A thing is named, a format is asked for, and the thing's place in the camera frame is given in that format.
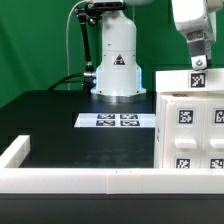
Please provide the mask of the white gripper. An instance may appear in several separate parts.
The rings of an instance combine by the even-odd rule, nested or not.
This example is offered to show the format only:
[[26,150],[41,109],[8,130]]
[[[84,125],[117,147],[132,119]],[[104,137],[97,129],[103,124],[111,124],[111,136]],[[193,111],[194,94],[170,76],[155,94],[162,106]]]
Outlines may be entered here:
[[218,0],[171,0],[175,27],[187,40],[192,69],[211,65],[211,42],[216,41]]

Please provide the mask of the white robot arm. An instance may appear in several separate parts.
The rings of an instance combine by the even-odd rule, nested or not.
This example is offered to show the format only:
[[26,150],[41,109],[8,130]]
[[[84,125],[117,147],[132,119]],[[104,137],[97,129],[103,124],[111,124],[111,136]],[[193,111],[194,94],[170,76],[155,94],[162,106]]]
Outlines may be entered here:
[[[136,26],[123,10],[154,0],[89,0],[102,13],[102,61],[91,94],[109,102],[128,102],[146,94],[142,70],[136,62]],[[187,41],[192,69],[208,68],[216,41],[216,12],[224,0],[171,0],[177,31]]]

